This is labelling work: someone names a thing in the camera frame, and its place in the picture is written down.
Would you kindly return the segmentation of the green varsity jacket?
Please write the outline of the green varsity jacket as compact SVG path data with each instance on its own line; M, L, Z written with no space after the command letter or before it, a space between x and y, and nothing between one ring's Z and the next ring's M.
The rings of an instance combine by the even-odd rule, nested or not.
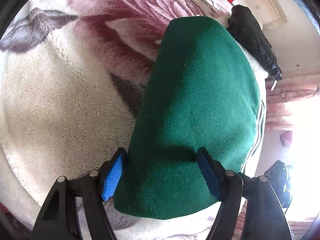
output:
M115 208L170 219L216 203L196 152L204 147L239 171L255 139L260 102L249 61L220 23L200 16L172 20L143 96Z

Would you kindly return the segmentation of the black garment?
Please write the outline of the black garment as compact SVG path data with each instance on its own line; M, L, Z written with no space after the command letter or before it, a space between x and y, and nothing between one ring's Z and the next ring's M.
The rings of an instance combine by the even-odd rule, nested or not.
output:
M248 7L235 5L228 19L227 31L261 64L276 81L282 79L281 68L259 23Z

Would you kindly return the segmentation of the black bag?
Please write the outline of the black bag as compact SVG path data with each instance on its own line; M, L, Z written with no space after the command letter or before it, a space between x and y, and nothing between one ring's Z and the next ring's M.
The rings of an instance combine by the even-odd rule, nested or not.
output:
M289 175L285 163L277 160L264 172L264 176L270 182L282 208L289 208L292 197L289 191Z

